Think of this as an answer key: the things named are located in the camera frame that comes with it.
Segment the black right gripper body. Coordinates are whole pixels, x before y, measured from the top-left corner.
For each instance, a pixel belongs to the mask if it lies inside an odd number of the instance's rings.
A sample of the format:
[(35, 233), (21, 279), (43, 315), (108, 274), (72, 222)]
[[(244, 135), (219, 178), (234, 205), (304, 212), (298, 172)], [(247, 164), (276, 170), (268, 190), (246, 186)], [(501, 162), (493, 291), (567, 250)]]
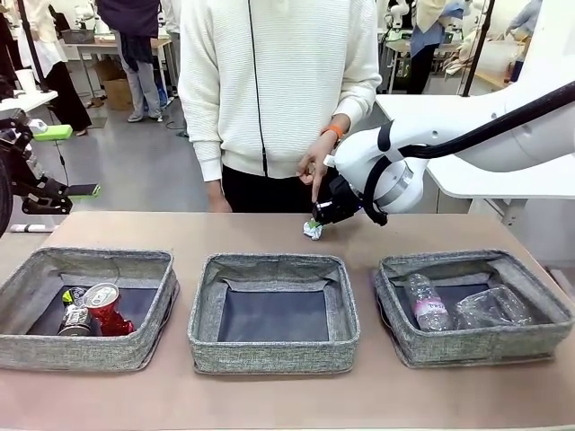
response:
[(314, 204), (314, 220), (319, 224), (337, 224), (353, 217), (361, 209), (361, 199), (339, 175), (329, 183), (329, 198)]

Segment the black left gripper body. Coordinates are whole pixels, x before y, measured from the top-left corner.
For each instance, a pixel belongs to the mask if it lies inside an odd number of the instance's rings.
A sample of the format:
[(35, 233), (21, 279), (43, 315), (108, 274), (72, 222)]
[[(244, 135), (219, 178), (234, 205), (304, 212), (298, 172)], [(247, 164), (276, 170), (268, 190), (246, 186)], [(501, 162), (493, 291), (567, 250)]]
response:
[(1, 141), (1, 155), (7, 168), (10, 190), (15, 196), (46, 197), (46, 175), (38, 157), (27, 144), (24, 149)]

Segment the person's left hand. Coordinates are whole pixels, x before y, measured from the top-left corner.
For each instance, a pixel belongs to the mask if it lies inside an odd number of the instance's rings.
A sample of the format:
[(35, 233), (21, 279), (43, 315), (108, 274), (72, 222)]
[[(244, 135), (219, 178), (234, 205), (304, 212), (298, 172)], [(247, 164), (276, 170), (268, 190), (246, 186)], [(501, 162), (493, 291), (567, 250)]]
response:
[(338, 141), (337, 134), (328, 130), (309, 147), (305, 156), (297, 166), (297, 177), (307, 186), (311, 187), (311, 200), (317, 202), (323, 177), (327, 172), (324, 165), (325, 158), (330, 155)]

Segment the person's right hand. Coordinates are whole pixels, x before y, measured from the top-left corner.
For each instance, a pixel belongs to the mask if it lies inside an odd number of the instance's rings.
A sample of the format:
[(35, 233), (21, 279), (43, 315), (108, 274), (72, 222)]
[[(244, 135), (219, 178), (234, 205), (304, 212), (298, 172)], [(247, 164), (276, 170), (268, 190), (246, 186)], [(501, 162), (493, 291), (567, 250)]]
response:
[(208, 209), (211, 213), (232, 213), (225, 196), (221, 193), (208, 195)]

